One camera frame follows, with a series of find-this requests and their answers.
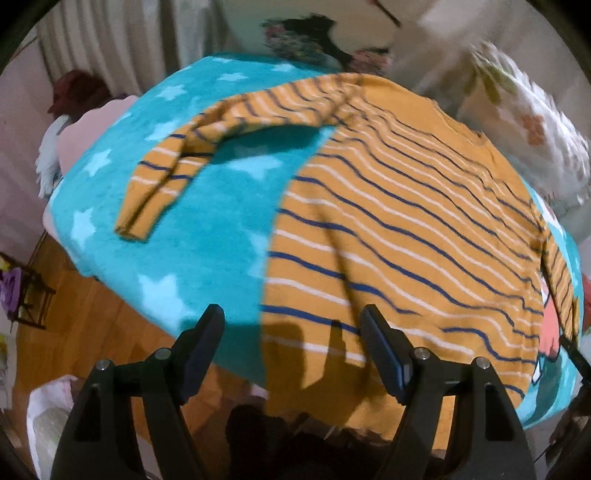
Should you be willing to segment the white fluffy garment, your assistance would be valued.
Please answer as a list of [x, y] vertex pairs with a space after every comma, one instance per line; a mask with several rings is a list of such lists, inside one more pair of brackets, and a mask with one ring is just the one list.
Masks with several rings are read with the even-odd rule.
[[71, 118], [68, 115], [60, 115], [50, 124], [43, 135], [38, 149], [38, 157], [35, 160], [40, 199], [50, 197], [62, 177], [57, 143], [61, 132], [70, 124]]

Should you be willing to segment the beige curtain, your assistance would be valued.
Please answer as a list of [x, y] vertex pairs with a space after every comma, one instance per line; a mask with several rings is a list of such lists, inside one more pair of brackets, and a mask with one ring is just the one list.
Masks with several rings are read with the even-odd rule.
[[217, 1], [60, 1], [35, 33], [51, 79], [82, 70], [142, 94], [222, 50], [228, 26]]

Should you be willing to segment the purple bag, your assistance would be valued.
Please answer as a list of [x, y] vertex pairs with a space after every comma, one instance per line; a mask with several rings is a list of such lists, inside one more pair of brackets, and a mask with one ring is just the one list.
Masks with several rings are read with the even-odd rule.
[[1, 307], [10, 321], [18, 310], [21, 293], [22, 269], [19, 267], [1, 272]]

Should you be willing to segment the turquoise star cartoon blanket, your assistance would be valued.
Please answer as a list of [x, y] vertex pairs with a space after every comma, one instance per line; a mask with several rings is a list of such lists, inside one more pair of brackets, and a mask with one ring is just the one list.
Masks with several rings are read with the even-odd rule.
[[[226, 327], [215, 361], [266, 388], [262, 301], [274, 219], [287, 185], [325, 144], [332, 128], [290, 126], [225, 139], [211, 162], [168, 206], [144, 240], [119, 235], [115, 223], [137, 165], [165, 137], [219, 101], [339, 72], [252, 55], [215, 55], [181, 69], [141, 96], [82, 155], [50, 200], [58, 237], [78, 270], [94, 276], [139, 314], [177, 335], [211, 303]], [[583, 320], [579, 255], [570, 235], [522, 178], [564, 255], [579, 305], [579, 333], [568, 338], [553, 303], [544, 306], [568, 339]], [[526, 403], [531, 426], [564, 409], [573, 365], [541, 350]]]

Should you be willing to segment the white crane print pillow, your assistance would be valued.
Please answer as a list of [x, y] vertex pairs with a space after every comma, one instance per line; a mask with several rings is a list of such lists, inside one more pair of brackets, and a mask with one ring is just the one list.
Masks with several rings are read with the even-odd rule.
[[266, 19], [260, 24], [264, 46], [287, 60], [320, 66], [335, 60], [342, 71], [384, 76], [393, 65], [391, 47], [363, 47], [349, 53], [332, 39], [335, 20], [319, 14], [291, 19]]

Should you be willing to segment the pink chair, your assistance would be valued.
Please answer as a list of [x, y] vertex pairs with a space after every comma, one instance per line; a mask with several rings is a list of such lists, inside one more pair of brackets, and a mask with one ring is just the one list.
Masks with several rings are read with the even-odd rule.
[[108, 101], [104, 106], [85, 113], [59, 135], [57, 152], [62, 176], [67, 174], [82, 155], [116, 121], [123, 118], [138, 100], [135, 95]]

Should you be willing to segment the white floral pillow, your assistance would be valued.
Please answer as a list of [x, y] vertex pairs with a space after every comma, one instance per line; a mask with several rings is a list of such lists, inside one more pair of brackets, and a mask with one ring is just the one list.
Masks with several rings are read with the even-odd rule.
[[590, 142], [511, 57], [482, 41], [458, 118], [484, 133], [562, 215], [590, 199]]

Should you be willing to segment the dark red cap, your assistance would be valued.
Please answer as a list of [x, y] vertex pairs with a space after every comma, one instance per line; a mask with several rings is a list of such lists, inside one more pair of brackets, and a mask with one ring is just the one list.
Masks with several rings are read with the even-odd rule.
[[111, 99], [111, 92], [102, 79], [83, 70], [71, 70], [54, 82], [52, 104], [47, 113], [55, 118], [67, 115], [76, 121]]

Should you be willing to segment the white plastic bag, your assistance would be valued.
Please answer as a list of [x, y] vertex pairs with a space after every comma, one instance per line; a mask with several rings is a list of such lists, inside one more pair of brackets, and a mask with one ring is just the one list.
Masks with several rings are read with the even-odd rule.
[[59, 440], [82, 380], [64, 375], [33, 390], [26, 411], [26, 428], [35, 474], [49, 479]]

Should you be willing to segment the orange striped knit sweater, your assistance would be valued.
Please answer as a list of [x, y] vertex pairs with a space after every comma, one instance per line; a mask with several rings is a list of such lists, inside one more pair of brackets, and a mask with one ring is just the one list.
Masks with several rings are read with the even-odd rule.
[[401, 405], [361, 339], [363, 307], [440, 358], [489, 360], [522, 407], [553, 303], [579, 305], [543, 204], [485, 137], [381, 77], [297, 80], [219, 101], [137, 165], [116, 232], [144, 240], [222, 142], [290, 126], [332, 135], [287, 185], [262, 301], [266, 411], [391, 437]]

